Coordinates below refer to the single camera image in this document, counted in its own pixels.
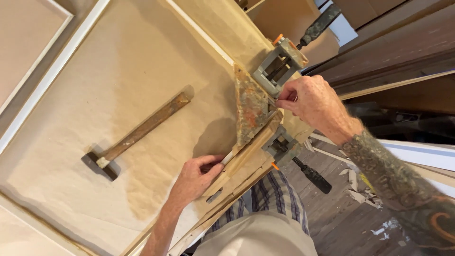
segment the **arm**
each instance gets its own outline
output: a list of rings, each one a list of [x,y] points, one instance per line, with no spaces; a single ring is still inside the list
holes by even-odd
[[[190,159],[183,165],[169,198],[152,227],[141,256],[165,256],[167,254],[183,208],[207,190],[212,179],[223,170],[224,165],[220,163],[223,158],[223,155],[201,156]]]
[[[455,204],[386,150],[321,76],[285,84],[277,107],[324,133],[351,158],[411,239],[430,255],[455,255]]]

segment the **person's left hand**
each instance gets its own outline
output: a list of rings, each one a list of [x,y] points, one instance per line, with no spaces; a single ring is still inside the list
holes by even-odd
[[[171,189],[168,202],[185,208],[200,197],[223,170],[224,155],[206,155],[188,160]]]

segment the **wooden floor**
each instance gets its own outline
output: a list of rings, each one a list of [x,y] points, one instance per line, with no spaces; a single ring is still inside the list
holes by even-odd
[[[336,146],[316,140],[313,146],[343,156]],[[419,256],[417,246],[406,241],[400,228],[387,229],[389,239],[381,241],[384,234],[375,236],[371,230],[379,230],[392,215],[386,209],[376,209],[360,204],[347,194],[350,189],[347,175],[339,173],[346,163],[319,152],[306,150],[299,156],[303,163],[316,169],[333,186],[325,195],[320,192],[296,165],[282,171],[298,191],[305,204],[310,235],[319,256]],[[359,188],[365,184],[359,178]]]

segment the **person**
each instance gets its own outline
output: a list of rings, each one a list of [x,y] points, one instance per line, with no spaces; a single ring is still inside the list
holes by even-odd
[[[321,76],[287,82],[276,106],[321,131],[349,156],[368,178],[406,234],[429,255],[455,255],[455,204],[403,161],[386,150],[350,116]],[[187,161],[171,189],[141,255],[164,256],[177,220],[223,169],[223,156]],[[201,172],[208,164],[213,167]],[[295,189],[273,170],[251,189],[253,213],[239,199],[203,238],[195,256],[317,256],[303,204]]]

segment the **wooden hammer handle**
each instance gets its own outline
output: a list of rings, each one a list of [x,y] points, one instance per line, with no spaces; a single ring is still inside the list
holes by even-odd
[[[181,92],[175,98],[173,98],[168,104],[163,106],[155,114],[149,117],[144,123],[132,131],[126,136],[121,142],[114,147],[110,148],[104,159],[108,161],[114,160],[125,150],[129,149],[132,145],[138,142],[141,138],[146,136],[149,132],[155,129],[158,125],[168,119],[171,115],[177,112],[179,109],[184,107],[190,102],[185,93]]]

